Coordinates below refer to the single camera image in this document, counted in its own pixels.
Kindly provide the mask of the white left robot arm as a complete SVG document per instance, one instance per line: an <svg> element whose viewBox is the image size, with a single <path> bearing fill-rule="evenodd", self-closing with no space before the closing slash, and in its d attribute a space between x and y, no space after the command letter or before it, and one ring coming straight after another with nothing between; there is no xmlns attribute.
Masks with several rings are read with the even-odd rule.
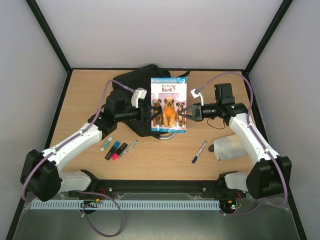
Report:
<svg viewBox="0 0 320 240"><path fill-rule="evenodd" d="M25 158L20 182L23 191L31 192L39 200L46 202L56 194L71 191L86 191L93 187L96 179L90 172L62 172L64 167L88 147L102 141L113 133L118 123L137 120L149 122L153 119L152 107L139 103L144 100L147 90L138 88L131 98L121 90L113 90L103 97L104 106L91 116L78 131L43 151L33 149Z"/></svg>

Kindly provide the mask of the dog picture book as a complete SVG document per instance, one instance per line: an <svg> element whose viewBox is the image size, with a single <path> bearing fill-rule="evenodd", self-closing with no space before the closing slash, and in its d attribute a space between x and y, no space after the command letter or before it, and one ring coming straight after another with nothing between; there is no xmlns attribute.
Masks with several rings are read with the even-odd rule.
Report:
<svg viewBox="0 0 320 240"><path fill-rule="evenodd" d="M161 106L161 122L151 122L151 131L185 133L186 118L178 112L187 106L186 77L152 77L150 80L151 105Z"/></svg>

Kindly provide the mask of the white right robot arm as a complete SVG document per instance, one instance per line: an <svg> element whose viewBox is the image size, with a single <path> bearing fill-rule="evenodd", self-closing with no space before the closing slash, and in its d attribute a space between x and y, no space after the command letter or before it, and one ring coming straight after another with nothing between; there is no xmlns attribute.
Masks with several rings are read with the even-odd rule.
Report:
<svg viewBox="0 0 320 240"><path fill-rule="evenodd" d="M236 103L230 83L214 86L215 103L203 101L189 105L178 112L180 117L195 122L221 118L239 138L252 161L249 174L229 172L221 175L218 191L229 196L235 190L248 192L260 199L287 194L292 163L287 156L280 156L265 140L253 123L249 110L243 103Z"/></svg>

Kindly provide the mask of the black student backpack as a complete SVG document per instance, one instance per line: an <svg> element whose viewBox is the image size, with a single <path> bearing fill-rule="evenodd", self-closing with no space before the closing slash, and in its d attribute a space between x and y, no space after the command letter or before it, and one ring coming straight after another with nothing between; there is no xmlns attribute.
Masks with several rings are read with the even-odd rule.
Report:
<svg viewBox="0 0 320 240"><path fill-rule="evenodd" d="M179 75L177 77L186 77L190 74L189 71ZM142 100L143 104L151 104L151 78L176 78L172 77L171 73L168 70L162 70L155 64L149 64L144 67L135 69L131 72L121 74L116 76L114 80L119 83L136 90L137 88L143 88L147 90L147 94ZM139 120L129 120L125 124L133 130L140 137L155 137L159 138L160 135L168 135L164 132L154 132L151 131L151 121L149 122L140 122Z"/></svg>

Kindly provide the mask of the grey-green notebook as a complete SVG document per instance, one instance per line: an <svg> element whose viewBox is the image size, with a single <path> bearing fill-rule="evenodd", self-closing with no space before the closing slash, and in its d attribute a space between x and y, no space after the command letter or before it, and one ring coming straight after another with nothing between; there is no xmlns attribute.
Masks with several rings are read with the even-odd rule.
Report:
<svg viewBox="0 0 320 240"><path fill-rule="evenodd" d="M174 138L176 135L177 135L176 132L168 132L168 135L161 134L161 135L158 137L158 139L159 139L159 140L162 140L162 141L164 141L164 140L170 140L170 139Z"/></svg>

